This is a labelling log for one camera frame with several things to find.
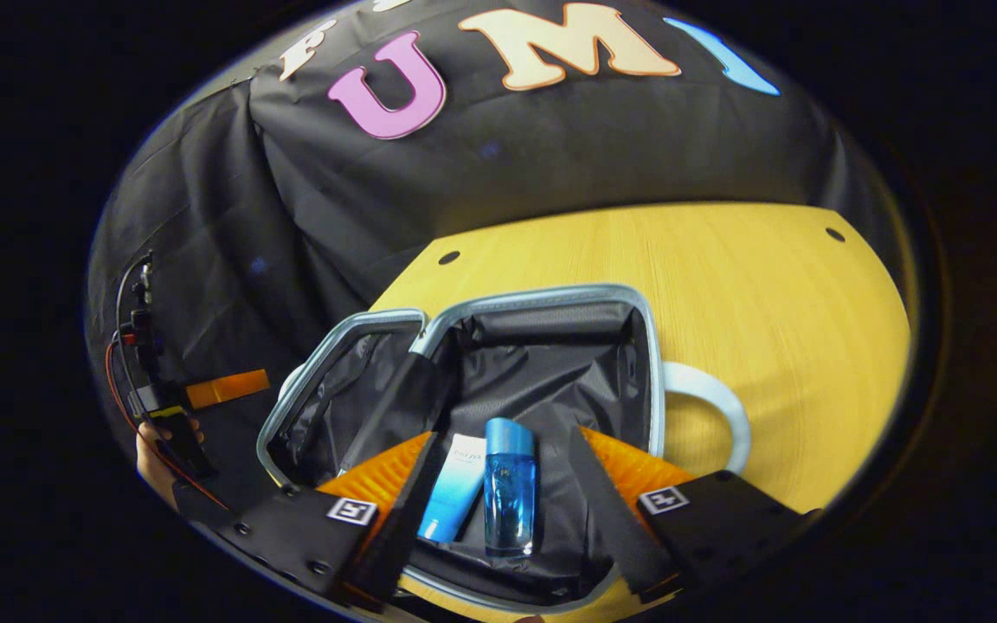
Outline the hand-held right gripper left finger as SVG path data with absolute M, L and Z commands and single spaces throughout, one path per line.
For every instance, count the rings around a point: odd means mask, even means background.
M 286 485 L 214 528 L 270 580 L 336 608 L 384 609 L 415 547 L 444 453 L 427 431 L 317 488 Z

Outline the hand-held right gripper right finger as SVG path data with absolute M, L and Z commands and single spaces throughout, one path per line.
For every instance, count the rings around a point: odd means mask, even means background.
M 692 476 L 581 426 L 569 431 L 567 458 L 602 543 L 629 591 L 645 603 L 743 579 L 818 517 L 731 471 Z

